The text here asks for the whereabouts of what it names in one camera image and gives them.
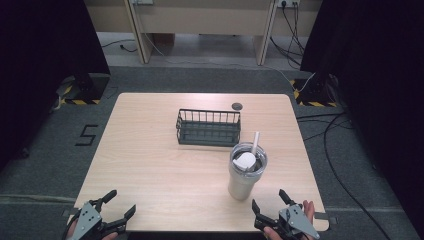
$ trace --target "black wire basket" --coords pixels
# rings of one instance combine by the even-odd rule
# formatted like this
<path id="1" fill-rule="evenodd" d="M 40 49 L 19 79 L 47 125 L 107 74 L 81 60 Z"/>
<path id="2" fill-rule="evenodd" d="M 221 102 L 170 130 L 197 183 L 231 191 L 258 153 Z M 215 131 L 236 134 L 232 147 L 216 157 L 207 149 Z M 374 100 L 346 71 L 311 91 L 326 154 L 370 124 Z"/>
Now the black wire basket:
<path id="1" fill-rule="evenodd" d="M 178 143 L 234 147 L 240 141 L 240 126 L 239 112 L 180 109 Z"/>

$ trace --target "hazard tape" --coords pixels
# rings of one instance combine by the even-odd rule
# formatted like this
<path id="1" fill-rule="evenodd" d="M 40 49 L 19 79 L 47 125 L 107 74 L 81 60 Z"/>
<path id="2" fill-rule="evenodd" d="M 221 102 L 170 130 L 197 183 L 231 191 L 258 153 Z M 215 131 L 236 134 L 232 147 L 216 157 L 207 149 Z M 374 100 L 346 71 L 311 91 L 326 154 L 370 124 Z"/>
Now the hazard tape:
<path id="1" fill-rule="evenodd" d="M 62 99 L 62 104 L 89 105 L 99 103 L 100 100 Z"/>
<path id="2" fill-rule="evenodd" d="M 336 107 L 336 103 L 334 101 L 305 101 L 302 92 L 298 92 L 297 90 L 294 90 L 293 92 L 294 98 L 296 100 L 296 103 L 301 106 L 313 106 L 313 107 Z"/>
<path id="3" fill-rule="evenodd" d="M 66 94 L 68 94 L 68 93 L 71 91 L 71 89 L 72 89 L 72 84 L 71 84 L 71 85 L 69 85 L 69 86 L 66 88 L 65 92 L 63 93 L 63 95 L 65 96 Z"/>

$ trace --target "gray floor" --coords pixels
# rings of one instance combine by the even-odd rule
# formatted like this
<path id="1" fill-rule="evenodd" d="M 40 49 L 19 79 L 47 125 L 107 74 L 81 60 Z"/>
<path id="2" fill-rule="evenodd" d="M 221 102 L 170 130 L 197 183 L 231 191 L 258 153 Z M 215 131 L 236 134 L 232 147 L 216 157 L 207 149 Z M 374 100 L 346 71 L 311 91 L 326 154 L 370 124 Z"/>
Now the gray floor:
<path id="1" fill-rule="evenodd" d="M 99 33 L 99 38 L 106 45 L 130 39 L 132 34 Z M 275 40 L 285 48 L 290 43 L 287 38 Z M 290 67 L 272 45 L 265 66 L 257 66 L 251 37 L 177 35 L 175 46 L 158 47 L 164 56 L 155 52 L 147 65 L 140 64 L 137 52 L 123 51 L 120 44 L 135 48 L 131 41 L 104 48 L 111 79 L 100 104 L 62 105 L 45 121 L 29 148 L 30 156 L 10 162 L 1 172 L 0 239 L 59 239 L 67 219 L 64 212 L 73 207 L 119 93 L 281 93 L 291 97 L 297 117 L 343 111 L 340 106 L 298 106 L 288 80 L 311 73 Z M 322 239 L 385 239 L 330 168 L 322 133 L 333 117 L 299 120 L 324 206 L 332 219 L 330 229 L 321 233 Z M 349 120 L 342 116 L 337 121 L 340 125 L 327 134 L 328 154 L 339 179 L 391 239 L 419 239 L 390 186 L 373 168 Z M 75 146 L 86 141 L 80 134 L 87 124 L 97 125 L 87 132 L 96 135 L 93 144 Z M 145 235 L 143 239 L 157 238 Z"/>

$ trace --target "white lid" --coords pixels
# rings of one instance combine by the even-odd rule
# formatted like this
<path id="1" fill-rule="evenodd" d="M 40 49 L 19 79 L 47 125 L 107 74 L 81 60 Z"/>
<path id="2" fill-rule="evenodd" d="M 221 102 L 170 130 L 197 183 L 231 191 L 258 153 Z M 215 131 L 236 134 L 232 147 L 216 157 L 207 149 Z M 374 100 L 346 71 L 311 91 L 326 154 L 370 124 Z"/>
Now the white lid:
<path id="1" fill-rule="evenodd" d="M 245 152 L 239 158 L 233 159 L 233 163 L 242 171 L 250 170 L 256 163 L 256 157 L 252 153 Z"/>

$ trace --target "wall outlet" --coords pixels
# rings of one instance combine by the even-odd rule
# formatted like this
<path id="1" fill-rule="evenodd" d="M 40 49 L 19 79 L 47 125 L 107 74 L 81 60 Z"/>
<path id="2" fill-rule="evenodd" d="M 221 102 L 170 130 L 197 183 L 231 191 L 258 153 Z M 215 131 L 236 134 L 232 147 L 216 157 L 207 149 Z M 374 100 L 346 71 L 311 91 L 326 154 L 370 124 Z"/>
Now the wall outlet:
<path id="1" fill-rule="evenodd" d="M 286 2 L 286 8 L 294 8 L 295 4 L 299 7 L 300 0 L 278 0 L 277 7 L 282 7 L 283 1 Z"/>

